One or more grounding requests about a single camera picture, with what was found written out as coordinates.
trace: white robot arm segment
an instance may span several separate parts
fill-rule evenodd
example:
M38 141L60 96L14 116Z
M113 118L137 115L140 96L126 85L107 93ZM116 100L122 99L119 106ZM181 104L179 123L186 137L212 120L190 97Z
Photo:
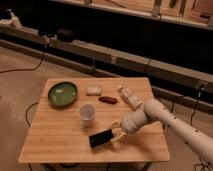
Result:
M129 134L157 120L169 125L193 151L213 167L213 139L178 119L158 100L145 101L143 108L124 116L120 126Z

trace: white cup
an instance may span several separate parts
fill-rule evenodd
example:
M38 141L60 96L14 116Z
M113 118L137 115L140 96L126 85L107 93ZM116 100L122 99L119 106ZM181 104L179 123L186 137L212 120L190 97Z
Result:
M79 117L83 126L90 127L95 120L95 107L91 104L84 104L79 108Z

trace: gray floor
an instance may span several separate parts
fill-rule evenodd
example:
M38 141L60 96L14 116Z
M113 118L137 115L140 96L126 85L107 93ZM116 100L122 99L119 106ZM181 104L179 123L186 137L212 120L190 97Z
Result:
M0 71L14 68L33 68L38 59L0 47ZM39 100L43 86L48 78L56 77L91 77L84 73L70 70L48 62L43 62L36 71L0 74L0 171L28 171L25 164L17 162L18 155L27 134L28 126L24 114L29 105ZM171 107L171 102L162 99ZM33 116L35 108L30 110ZM192 109L176 105L174 113L186 122L190 121ZM213 137L213 117L197 112L194 125ZM198 163L198 156L193 153L171 130L165 129L165 136L171 155L169 162L154 163L150 171L191 171ZM33 170L43 171L39 164L33 164ZM70 170L105 170L107 164L82 164ZM110 170L139 170L141 163L112 164Z

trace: green bowl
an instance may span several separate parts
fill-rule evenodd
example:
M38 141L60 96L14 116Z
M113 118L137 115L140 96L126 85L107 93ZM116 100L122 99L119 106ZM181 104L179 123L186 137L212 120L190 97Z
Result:
M54 85L48 92L48 100L51 105L64 107L72 104L78 94L78 89L71 82L60 82Z

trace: small white box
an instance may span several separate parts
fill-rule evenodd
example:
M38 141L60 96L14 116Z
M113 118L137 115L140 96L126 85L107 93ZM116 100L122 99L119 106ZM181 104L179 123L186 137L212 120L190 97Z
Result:
M87 96L100 96L102 93L101 86L89 86L86 88Z

